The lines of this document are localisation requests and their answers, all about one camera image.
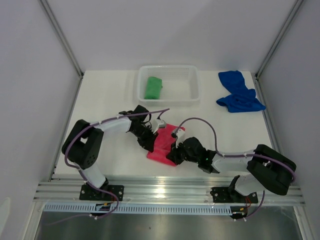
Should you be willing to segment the pink microfiber towel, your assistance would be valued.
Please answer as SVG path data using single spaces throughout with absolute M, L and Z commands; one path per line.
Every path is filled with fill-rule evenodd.
M 162 163 L 168 166 L 175 167 L 176 164 L 167 158 L 167 155 L 171 151 L 171 144 L 175 142 L 175 139 L 171 136 L 172 132 L 177 126 L 167 124 L 165 128 L 160 128 L 157 133 L 158 136 L 154 142 L 153 152 L 148 152 L 146 157 L 149 160 Z

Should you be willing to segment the green microfiber towel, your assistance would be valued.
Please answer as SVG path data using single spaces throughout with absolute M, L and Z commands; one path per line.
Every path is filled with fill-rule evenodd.
M 159 100 L 162 88 L 163 88 L 163 80 L 158 77 L 150 76 L 147 79 L 144 99 Z

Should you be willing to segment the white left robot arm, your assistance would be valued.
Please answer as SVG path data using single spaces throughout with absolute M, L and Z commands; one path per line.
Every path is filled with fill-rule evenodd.
M 138 105 L 134 110 L 119 112 L 100 122 L 90 123 L 80 119 L 73 126 L 61 152 L 65 164 L 79 171 L 97 200 L 105 199 L 109 193 L 109 182 L 96 163 L 104 135 L 132 133 L 144 150 L 153 152 L 158 133 L 149 124 L 152 114 Z

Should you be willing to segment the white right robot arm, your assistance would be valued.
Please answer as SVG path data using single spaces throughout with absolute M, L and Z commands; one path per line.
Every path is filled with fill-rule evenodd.
M 208 174 L 242 173 L 233 178 L 228 189 L 234 202 L 263 190 L 285 196 L 297 169 L 293 161 L 264 144 L 244 153 L 223 153 L 204 148 L 196 137 L 173 143 L 166 158 L 175 165 L 184 161 L 196 163 Z

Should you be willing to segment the white plastic basket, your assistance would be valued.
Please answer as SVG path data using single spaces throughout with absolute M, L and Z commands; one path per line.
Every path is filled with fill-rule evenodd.
M 148 78 L 162 80 L 158 99 L 145 99 Z M 201 81 L 193 65 L 145 65 L 137 75 L 136 97 L 142 105 L 152 107 L 193 106 L 201 100 Z

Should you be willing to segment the blue microfiber towel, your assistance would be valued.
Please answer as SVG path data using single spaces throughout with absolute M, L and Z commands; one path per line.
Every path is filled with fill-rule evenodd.
M 229 113 L 260 112 L 266 109 L 258 99 L 256 90 L 247 88 L 243 74 L 238 70 L 218 73 L 222 86 L 229 95 L 216 100 L 221 107 L 226 107 Z

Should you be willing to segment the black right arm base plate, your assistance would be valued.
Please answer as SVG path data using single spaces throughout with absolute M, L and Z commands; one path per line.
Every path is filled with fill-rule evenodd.
M 258 203 L 257 193 L 253 192 L 248 195 L 242 195 L 235 190 L 235 185 L 240 175 L 233 178 L 229 186 L 212 187 L 210 194 L 214 203 L 231 203 L 231 204 L 245 204 Z

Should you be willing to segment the aluminium front rail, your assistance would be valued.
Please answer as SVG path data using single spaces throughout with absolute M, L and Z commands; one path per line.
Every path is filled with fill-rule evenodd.
M 109 183 L 124 186 L 124 203 L 205 205 L 212 204 L 212 187 L 227 187 L 230 177 L 110 176 Z M 35 201 L 77 202 L 84 181 L 71 174 L 38 184 Z

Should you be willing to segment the aluminium frame post left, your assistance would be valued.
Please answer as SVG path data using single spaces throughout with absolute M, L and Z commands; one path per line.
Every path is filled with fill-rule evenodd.
M 61 25 L 58 22 L 57 17 L 55 16 L 54 11 L 52 10 L 50 3 L 48 0 L 38 0 L 39 5 L 42 7 L 42 10 L 45 14 L 45 16 L 48 19 L 48 22 L 50 23 L 54 34 L 56 35 L 62 49 L 64 50 L 64 53 L 66 54 L 67 58 L 69 59 L 73 69 L 75 70 L 77 76 L 82 79 L 84 76 L 83 71 L 81 70 L 81 67 L 76 59 L 76 56 L 63 32 L 63 29 L 61 28 Z

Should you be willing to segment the aluminium frame post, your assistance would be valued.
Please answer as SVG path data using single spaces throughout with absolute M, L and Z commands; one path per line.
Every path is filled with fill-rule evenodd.
M 77 76 L 82 79 L 84 76 L 83 71 L 81 70 L 81 67 L 76 59 L 76 56 L 63 32 L 63 29 L 61 28 L 61 25 L 58 22 L 57 17 L 55 16 L 54 11 L 52 10 L 50 3 L 48 0 L 38 0 L 39 5 L 42 7 L 42 10 L 45 14 L 45 16 L 48 19 L 48 22 L 50 23 L 54 34 L 56 35 L 62 49 L 64 50 L 64 53 L 66 54 L 67 58 L 69 59 L 73 69 L 75 70 Z
M 286 34 L 289 32 L 290 27 L 294 23 L 296 17 L 298 16 L 300 10 L 302 9 L 305 0 L 295 0 L 293 6 L 290 8 L 284 22 L 280 26 L 279 31 L 277 32 L 269 50 L 267 51 L 265 57 L 263 58 L 261 64 L 258 67 L 257 72 L 255 73 L 255 79 L 259 81 L 263 72 L 266 70 L 268 64 L 272 60 L 274 54 L 279 48 L 282 41 L 285 39 Z

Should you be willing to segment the aluminium frame post right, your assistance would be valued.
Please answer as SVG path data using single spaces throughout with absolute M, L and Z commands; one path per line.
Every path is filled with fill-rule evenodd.
M 261 64 L 258 67 L 257 72 L 255 73 L 255 79 L 259 81 L 263 72 L 266 70 L 268 64 L 272 60 L 274 54 L 279 48 L 282 41 L 285 39 L 286 34 L 289 32 L 290 27 L 294 23 L 296 17 L 298 16 L 300 10 L 302 9 L 305 0 L 295 0 L 293 6 L 290 8 L 284 22 L 280 26 L 279 31 L 277 32 L 269 50 L 267 51 L 265 57 L 263 58 Z

